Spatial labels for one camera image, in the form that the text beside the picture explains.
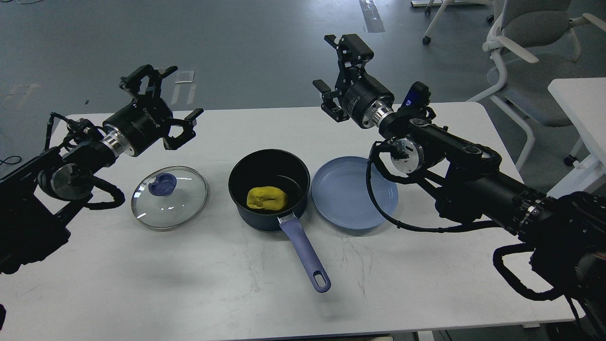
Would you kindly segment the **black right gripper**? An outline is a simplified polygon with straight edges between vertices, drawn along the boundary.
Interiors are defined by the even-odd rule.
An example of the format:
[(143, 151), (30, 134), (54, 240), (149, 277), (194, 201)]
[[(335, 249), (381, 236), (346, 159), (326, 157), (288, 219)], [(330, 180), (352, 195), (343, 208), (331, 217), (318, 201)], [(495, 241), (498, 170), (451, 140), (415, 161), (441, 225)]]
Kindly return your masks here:
[[(355, 33), (340, 38), (325, 35), (324, 40), (336, 50), (339, 75), (335, 90), (323, 80), (312, 82), (321, 94), (322, 110), (338, 123), (351, 118), (362, 129), (378, 127), (381, 119), (392, 113), (394, 95), (373, 76), (363, 76), (374, 52)], [(341, 97), (340, 107), (335, 99)]]

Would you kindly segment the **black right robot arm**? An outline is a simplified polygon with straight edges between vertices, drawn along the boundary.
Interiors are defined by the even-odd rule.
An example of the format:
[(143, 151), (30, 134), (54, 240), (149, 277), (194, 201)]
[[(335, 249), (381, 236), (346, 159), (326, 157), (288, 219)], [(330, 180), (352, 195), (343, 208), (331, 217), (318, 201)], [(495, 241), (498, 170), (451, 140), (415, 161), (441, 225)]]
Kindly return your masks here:
[[(322, 80), (322, 110), (336, 122), (353, 119), (362, 129), (376, 127), (366, 162), (366, 190), (372, 204), (398, 228), (427, 233), (463, 233), (502, 227), (520, 243), (497, 248), (493, 265), (524, 298), (578, 302), (597, 333), (605, 339), (605, 199), (577, 191), (559, 198), (500, 172), (502, 157), (433, 123), (430, 91), (415, 82), (398, 110), (394, 95), (365, 65), (373, 51), (356, 34), (326, 35), (336, 50), (339, 76), (335, 87)], [(387, 180), (417, 184), (435, 200), (450, 227), (418, 227), (400, 222), (382, 209), (372, 190), (372, 168)]]

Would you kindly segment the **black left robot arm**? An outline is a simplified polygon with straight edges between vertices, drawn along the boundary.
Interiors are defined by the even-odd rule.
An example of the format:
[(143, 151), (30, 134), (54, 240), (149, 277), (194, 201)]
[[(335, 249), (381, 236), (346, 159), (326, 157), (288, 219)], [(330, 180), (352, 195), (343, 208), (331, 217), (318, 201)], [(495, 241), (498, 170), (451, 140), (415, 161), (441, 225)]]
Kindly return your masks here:
[(125, 203), (124, 193), (97, 171), (122, 154), (139, 157), (158, 140), (176, 150), (195, 137), (203, 110), (175, 118), (161, 98), (162, 81), (177, 69), (146, 64), (123, 76), (119, 87), (132, 101), (100, 126), (50, 114), (43, 151), (1, 179), (2, 274), (43, 261), (65, 245), (71, 235), (67, 225), (82, 209), (104, 211)]

